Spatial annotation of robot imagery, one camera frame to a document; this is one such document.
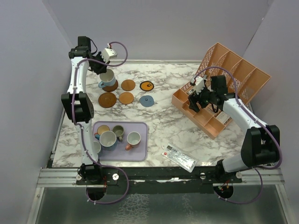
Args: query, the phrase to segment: open box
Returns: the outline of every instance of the open box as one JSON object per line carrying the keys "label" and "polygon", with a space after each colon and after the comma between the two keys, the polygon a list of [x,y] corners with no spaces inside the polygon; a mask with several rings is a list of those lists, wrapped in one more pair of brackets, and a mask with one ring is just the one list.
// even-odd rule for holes
{"label": "open box", "polygon": [[[206,67],[218,66],[222,67],[233,75],[236,79],[238,96],[245,105],[261,90],[261,88],[270,80],[271,76],[259,70],[254,65],[250,64],[233,51],[224,47],[220,43],[216,43],[206,53],[202,63],[200,64],[197,73]],[[234,92],[233,80],[223,70],[209,69],[200,76],[206,76],[206,86],[211,85],[211,77],[225,75],[228,92]],[[231,122],[231,118],[224,112],[214,113],[211,105],[206,108],[201,108],[196,113],[189,109],[190,102],[188,100],[188,91],[192,88],[190,83],[187,83],[182,88],[177,90],[172,95],[171,103],[175,105],[184,115],[186,115],[194,124],[196,124],[210,138],[216,138],[219,133]]]}

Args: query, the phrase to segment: table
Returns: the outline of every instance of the table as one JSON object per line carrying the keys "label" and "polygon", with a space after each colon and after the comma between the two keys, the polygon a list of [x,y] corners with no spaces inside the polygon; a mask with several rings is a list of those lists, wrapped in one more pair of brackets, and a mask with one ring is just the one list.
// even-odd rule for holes
{"label": "table", "polygon": [[[98,103],[99,96],[104,93],[98,88],[99,76],[88,72],[86,92],[94,105],[93,123],[105,121],[143,121],[149,127],[148,155],[144,161],[104,161],[104,165],[118,167],[168,167],[175,163],[162,156],[162,145],[171,143],[198,160],[197,166],[213,166],[220,159],[240,153],[244,133],[231,122],[219,136],[212,140],[195,126],[185,115],[171,104],[173,93],[190,81],[198,68],[198,64],[124,64],[112,68],[119,82],[113,93],[118,98],[124,90],[122,81],[133,79],[136,87],[131,93],[135,99],[132,104],[122,105],[118,100],[112,108],[102,108]],[[139,88],[143,81],[151,81],[155,88],[145,92]],[[150,95],[155,104],[143,107],[140,97]],[[54,168],[73,168],[81,165],[81,148],[78,134],[71,121],[64,117],[54,161]]]}

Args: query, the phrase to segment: orange coaster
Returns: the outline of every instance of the orange coaster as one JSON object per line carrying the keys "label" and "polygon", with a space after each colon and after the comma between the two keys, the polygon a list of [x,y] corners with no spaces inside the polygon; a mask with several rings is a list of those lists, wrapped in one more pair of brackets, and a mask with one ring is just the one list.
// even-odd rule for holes
{"label": "orange coaster", "polygon": [[121,83],[121,87],[125,91],[131,91],[135,88],[135,82],[131,79],[127,79]]}
{"label": "orange coaster", "polygon": [[100,95],[98,102],[101,107],[109,108],[116,103],[116,96],[111,92],[105,92]]}
{"label": "orange coaster", "polygon": [[123,92],[119,97],[119,101],[125,105],[132,103],[133,100],[134,100],[134,96],[130,92]]}
{"label": "orange coaster", "polygon": [[116,90],[117,87],[118,87],[118,81],[116,80],[113,86],[106,86],[103,88],[103,90],[106,92],[112,92],[112,91]]}
{"label": "orange coaster", "polygon": [[143,91],[151,91],[155,86],[151,81],[145,81],[140,83],[140,89]]}

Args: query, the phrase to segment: black wire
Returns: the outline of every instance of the black wire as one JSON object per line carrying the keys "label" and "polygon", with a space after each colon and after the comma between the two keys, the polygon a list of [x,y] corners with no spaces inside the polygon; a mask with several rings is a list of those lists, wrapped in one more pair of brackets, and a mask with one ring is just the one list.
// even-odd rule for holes
{"label": "black wire", "polygon": [[212,110],[213,110],[213,112],[214,112],[214,113],[217,113],[217,112],[219,111],[218,106],[217,106],[217,109],[215,109],[215,108],[214,108],[214,105],[213,105],[213,104],[211,104],[211,105],[212,105]]}
{"label": "black wire", "polygon": [[95,53],[97,53],[97,51],[98,51],[98,47],[97,47],[97,45],[95,45],[95,43],[93,42],[93,45],[95,46],[95,48],[96,48],[96,50],[95,50],[95,52],[93,52],[92,53],[92,55],[94,55]]}

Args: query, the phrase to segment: tray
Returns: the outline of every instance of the tray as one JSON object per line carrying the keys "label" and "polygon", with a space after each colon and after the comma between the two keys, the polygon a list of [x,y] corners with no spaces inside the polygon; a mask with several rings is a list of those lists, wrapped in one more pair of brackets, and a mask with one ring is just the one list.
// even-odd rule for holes
{"label": "tray", "polygon": [[[124,122],[124,121],[97,121],[93,125],[93,140],[98,141],[94,134],[101,125],[107,125],[110,130],[121,125],[125,129],[122,142],[117,142],[117,147],[114,151],[102,150],[100,152],[100,161],[143,161],[147,155],[148,148],[148,126],[144,122]],[[141,142],[138,147],[132,148],[129,151],[125,150],[127,136],[130,132],[138,132],[141,136]]]}

